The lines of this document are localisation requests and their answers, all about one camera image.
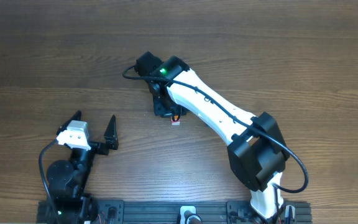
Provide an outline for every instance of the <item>wood grain surface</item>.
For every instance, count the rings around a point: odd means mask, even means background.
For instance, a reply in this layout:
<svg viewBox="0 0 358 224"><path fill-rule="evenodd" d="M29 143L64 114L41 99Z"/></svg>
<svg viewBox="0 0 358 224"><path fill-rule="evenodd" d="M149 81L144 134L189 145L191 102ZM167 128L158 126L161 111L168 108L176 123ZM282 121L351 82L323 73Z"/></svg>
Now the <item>wood grain surface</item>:
<svg viewBox="0 0 358 224"><path fill-rule="evenodd" d="M310 173L314 223L358 223L358 1L0 1L0 222L34 222L38 156L76 110L119 150L97 156L87 192L130 201L250 199L226 146L193 114L154 116L121 72L176 55L230 102L278 121ZM70 150L53 147L45 167ZM303 176L293 159L282 185Z"/></svg>

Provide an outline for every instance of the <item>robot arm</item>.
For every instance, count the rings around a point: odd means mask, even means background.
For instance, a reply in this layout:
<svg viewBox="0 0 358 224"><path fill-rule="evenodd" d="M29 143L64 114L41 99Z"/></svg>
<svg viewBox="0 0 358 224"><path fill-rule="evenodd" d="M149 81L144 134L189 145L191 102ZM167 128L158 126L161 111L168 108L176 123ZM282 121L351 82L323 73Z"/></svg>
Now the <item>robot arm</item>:
<svg viewBox="0 0 358 224"><path fill-rule="evenodd" d="M285 144L273 117L267 113L262 113L257 117L234 106L205 85L185 62L175 56L162 62L150 52L146 52L136 61L134 68L142 77L156 78L155 80L145 79L153 94L154 105L164 107L164 113L160 113L155 106L156 115L163 117L183 115L182 111L190 110L219 134L227 145L233 173L251 190L252 208L261 218L266 221L270 220L277 213L275 202L278 202L278 207L283 204L280 191L275 193L273 184L279 185L280 183L285 161L289 158L288 153L275 147L268 139L259 138L243 125L235 123L203 94L177 83L160 82L158 78L196 86L245 124ZM250 145L249 141L252 138L258 138L258 140Z"/></svg>

